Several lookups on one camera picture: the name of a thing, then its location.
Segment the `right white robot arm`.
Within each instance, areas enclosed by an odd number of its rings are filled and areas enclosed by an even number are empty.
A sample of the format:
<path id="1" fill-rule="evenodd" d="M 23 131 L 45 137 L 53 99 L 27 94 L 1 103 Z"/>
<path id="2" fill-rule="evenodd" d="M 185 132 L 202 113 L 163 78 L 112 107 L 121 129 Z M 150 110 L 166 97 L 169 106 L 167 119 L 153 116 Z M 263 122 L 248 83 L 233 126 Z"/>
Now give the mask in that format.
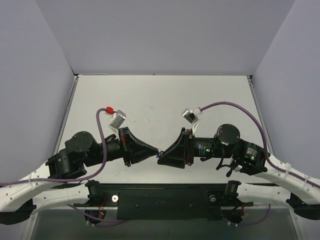
<path id="1" fill-rule="evenodd" d="M 255 185 L 230 180 L 224 190 L 209 191 L 211 204 L 244 208 L 264 203 L 292 209 L 305 219 L 320 218 L 320 181 L 279 161 L 263 147 L 241 139 L 240 131 L 232 124 L 221 125 L 212 138 L 196 137 L 192 130 L 182 128 L 177 140 L 159 154 L 157 163 L 183 169 L 191 166 L 195 158 L 202 162 L 219 159 L 216 169 L 228 168 L 226 177 L 237 172 L 274 184 Z"/>

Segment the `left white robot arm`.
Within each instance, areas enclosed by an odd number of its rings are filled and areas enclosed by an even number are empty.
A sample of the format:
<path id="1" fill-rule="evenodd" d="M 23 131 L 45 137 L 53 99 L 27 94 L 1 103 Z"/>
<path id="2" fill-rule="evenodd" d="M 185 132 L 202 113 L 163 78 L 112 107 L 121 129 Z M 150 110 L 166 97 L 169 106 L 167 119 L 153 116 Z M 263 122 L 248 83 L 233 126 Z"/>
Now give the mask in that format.
<path id="1" fill-rule="evenodd" d="M 136 138 L 128 127 L 97 143 L 87 131 L 76 133 L 65 148 L 25 178 L 0 185 L 0 223 L 15 225 L 44 209 L 89 204 L 103 206 L 107 196 L 93 178 L 107 162 L 123 159 L 130 167 L 158 154 L 158 149 Z"/>

